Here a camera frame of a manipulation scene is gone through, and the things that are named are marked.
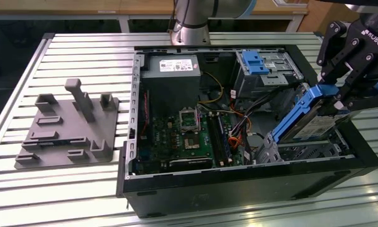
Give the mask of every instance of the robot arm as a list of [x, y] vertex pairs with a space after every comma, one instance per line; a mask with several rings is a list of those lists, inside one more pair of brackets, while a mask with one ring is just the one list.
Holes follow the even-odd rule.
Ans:
[[[268, 133], [260, 157], [277, 156], [279, 144], [325, 140], [356, 113], [378, 108], [378, 14], [364, 14], [352, 24], [329, 24], [317, 64], [319, 84]], [[343, 77], [345, 83], [337, 87]]]
[[177, 22], [171, 33], [173, 45], [209, 45], [208, 19], [248, 16], [257, 0], [175, 0]]

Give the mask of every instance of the cable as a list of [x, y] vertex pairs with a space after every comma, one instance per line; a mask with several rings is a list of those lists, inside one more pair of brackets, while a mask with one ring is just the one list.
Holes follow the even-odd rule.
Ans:
[[144, 93], [144, 112], [145, 112], [145, 122], [144, 122], [143, 131], [142, 131], [142, 136], [144, 135], [145, 128], [147, 128], [147, 122], [149, 121], [149, 112], [147, 109], [147, 92]]
[[223, 94], [224, 94], [224, 87], [223, 87], [220, 81], [217, 80], [217, 78], [211, 73], [208, 73], [205, 71], [203, 73], [208, 74], [213, 78], [213, 80], [217, 82], [217, 84], [220, 86], [220, 96], [216, 99], [213, 99], [213, 100], [199, 101], [199, 103], [213, 103], [213, 102], [216, 102], [216, 101], [219, 101], [221, 99]]
[[249, 116], [253, 114], [253, 111], [260, 108], [264, 104], [267, 104], [272, 98], [277, 95], [279, 92], [289, 89], [289, 88], [293, 88], [296, 85], [299, 84], [291, 84], [289, 86], [287, 87], [277, 87], [272, 92], [269, 92], [268, 94], [265, 94], [263, 97], [260, 97], [255, 102], [253, 104], [251, 105], [249, 109], [245, 111], [244, 113], [244, 117], [241, 119], [241, 121], [237, 123], [237, 125], [233, 127], [233, 130], [232, 130], [232, 136], [236, 136], [240, 134], [241, 132], [241, 129], [244, 127], [244, 123], [245, 123], [245, 119], [249, 118]]
[[172, 30], [175, 33], [177, 33], [180, 30], [183, 30], [183, 25], [185, 24], [185, 21], [187, 21], [187, 15], [188, 15], [188, 10], [189, 10], [189, 0], [188, 0], [188, 3], [187, 3], [187, 9], [185, 9], [185, 15], [184, 15], [184, 21], [181, 22], [181, 28], [176, 31], [176, 30]]
[[167, 30], [167, 32], [169, 32], [169, 33], [175, 29], [173, 27], [171, 28], [171, 22], [172, 22], [173, 18], [176, 17], [176, 9], [177, 9], [177, 1], [179, 0], [172, 0], [172, 1], [173, 1], [173, 4], [175, 4], [175, 8], [173, 8], [172, 15], [171, 15], [169, 22], [168, 22], [168, 30]]
[[225, 113], [235, 114], [233, 111], [228, 111], [228, 110], [213, 110], [213, 109], [211, 109], [211, 108], [209, 108], [205, 104], [203, 104], [203, 103], [199, 103], [199, 105], [200, 105], [205, 110], [208, 110], [208, 111], [212, 111], [212, 112], [225, 112]]

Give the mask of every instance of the aluminum work table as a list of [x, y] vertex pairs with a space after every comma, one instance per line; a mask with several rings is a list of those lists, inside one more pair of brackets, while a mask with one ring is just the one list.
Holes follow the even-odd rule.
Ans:
[[[311, 62], [320, 51], [312, 33], [212, 33], [212, 44], [296, 44]], [[378, 226], [378, 170], [343, 183], [316, 198], [139, 219], [126, 199], [118, 199], [119, 150], [111, 163], [51, 170], [16, 170], [42, 93], [72, 99], [68, 78], [83, 91], [120, 99], [116, 147], [127, 139], [132, 57], [135, 46], [171, 45], [168, 34], [56, 34], [43, 39], [0, 115], [0, 226]], [[356, 118], [378, 154], [378, 109]]]

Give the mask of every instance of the ram slot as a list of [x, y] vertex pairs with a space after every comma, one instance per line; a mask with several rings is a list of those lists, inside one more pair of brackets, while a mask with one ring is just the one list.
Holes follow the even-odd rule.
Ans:
[[216, 165], [224, 167], [228, 164], [228, 156], [225, 153], [225, 146], [223, 143], [224, 134], [221, 134], [219, 116], [216, 115], [208, 116], [208, 128], [209, 128], [209, 136], [211, 136]]

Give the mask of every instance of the wooden cabinet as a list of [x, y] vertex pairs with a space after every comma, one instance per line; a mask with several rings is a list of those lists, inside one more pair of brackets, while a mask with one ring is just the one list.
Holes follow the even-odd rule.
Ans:
[[0, 14], [118, 14], [120, 0], [0, 0]]
[[311, 0], [308, 4], [309, 14], [304, 17], [299, 32], [321, 32], [325, 34], [328, 24], [335, 20], [353, 22], [359, 19], [359, 13], [339, 3]]

